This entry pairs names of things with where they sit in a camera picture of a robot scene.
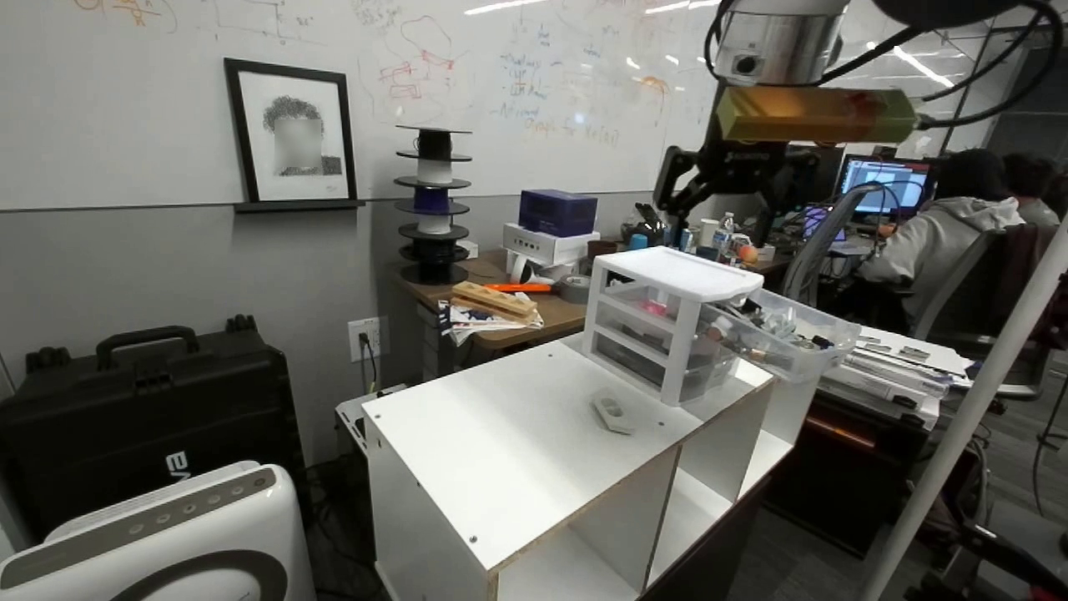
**framed picture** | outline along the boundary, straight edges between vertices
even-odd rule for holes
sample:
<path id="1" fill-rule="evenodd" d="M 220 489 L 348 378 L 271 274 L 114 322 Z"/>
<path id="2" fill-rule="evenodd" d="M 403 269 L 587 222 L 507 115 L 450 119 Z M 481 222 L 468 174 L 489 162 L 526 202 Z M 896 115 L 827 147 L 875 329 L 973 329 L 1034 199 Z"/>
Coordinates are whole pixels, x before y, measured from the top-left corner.
<path id="1" fill-rule="evenodd" d="M 343 74 L 225 60 L 248 204 L 240 210 L 358 209 Z"/>

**ceiling light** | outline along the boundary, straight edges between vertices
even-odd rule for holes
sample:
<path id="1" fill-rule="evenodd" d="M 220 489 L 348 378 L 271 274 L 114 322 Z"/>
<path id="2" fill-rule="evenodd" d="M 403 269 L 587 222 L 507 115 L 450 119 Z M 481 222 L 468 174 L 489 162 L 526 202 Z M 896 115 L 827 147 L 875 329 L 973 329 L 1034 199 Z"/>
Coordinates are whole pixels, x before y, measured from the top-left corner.
<path id="1" fill-rule="evenodd" d="M 913 67 L 922 77 L 940 83 L 940 86 L 953 86 L 945 74 L 931 70 L 929 65 L 922 65 L 917 58 L 912 58 L 909 50 L 894 47 L 894 58 L 909 67 Z"/>
<path id="2" fill-rule="evenodd" d="M 659 7 L 647 7 L 644 14 L 672 14 L 672 12 L 685 12 L 689 4 L 659 4 Z"/>
<path id="3" fill-rule="evenodd" d="M 469 12 L 465 12 L 465 14 L 468 14 L 468 16 L 477 16 L 477 14 L 498 14 L 498 12 L 526 7 L 526 4 L 539 4 L 539 0 L 481 4 L 481 7 L 469 7 Z"/>

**wall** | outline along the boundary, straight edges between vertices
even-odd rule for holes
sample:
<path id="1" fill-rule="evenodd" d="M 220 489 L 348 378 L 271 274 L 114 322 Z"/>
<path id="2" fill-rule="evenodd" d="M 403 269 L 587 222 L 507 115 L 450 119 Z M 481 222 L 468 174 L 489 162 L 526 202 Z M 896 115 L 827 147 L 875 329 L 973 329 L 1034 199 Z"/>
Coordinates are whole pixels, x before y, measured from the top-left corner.
<path id="1" fill-rule="evenodd" d="M 469 7 L 4 0 L 0 210 L 240 202 L 224 58 L 348 74 L 360 199 L 399 193 L 396 125 L 469 126 L 481 193 L 539 180 L 630 191 L 672 133 L 704 130 L 711 77 L 695 50 L 711 7 Z M 248 125 L 271 145 L 267 122 Z"/>
<path id="2" fill-rule="evenodd" d="M 360 391 L 343 322 L 375 316 L 370 210 L 232 218 L 229 209 L 0 215 L 0 351 L 91 349 L 152 323 L 252 316 L 289 357 L 311 464 L 341 451 L 329 408 Z"/>

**monitor screen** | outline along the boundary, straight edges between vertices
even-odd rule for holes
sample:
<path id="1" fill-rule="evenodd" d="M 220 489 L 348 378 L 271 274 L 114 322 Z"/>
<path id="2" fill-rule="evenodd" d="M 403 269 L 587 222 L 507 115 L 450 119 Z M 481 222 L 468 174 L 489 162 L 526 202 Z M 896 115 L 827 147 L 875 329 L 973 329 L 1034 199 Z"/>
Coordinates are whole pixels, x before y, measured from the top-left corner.
<path id="1" fill-rule="evenodd" d="M 931 191 L 931 162 L 879 162 L 879 156 L 847 156 L 841 167 L 837 193 L 847 193 L 867 180 L 885 183 L 896 199 L 902 215 L 913 215 Z M 894 215 L 894 202 L 881 191 L 870 191 L 855 215 Z"/>

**black equipment case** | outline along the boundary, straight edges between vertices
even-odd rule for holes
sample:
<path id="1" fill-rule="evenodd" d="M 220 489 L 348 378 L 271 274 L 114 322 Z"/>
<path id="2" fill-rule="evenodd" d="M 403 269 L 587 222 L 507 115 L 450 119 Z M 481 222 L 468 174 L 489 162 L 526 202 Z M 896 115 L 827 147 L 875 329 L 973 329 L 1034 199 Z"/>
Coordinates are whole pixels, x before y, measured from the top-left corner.
<path id="1" fill-rule="evenodd" d="M 203 339 L 118 334 L 81 362 L 29 353 L 23 387 L 0 406 L 0 459 L 37 541 L 68 519 L 232 460 L 284 464 L 308 490 L 286 357 L 252 317 Z"/>

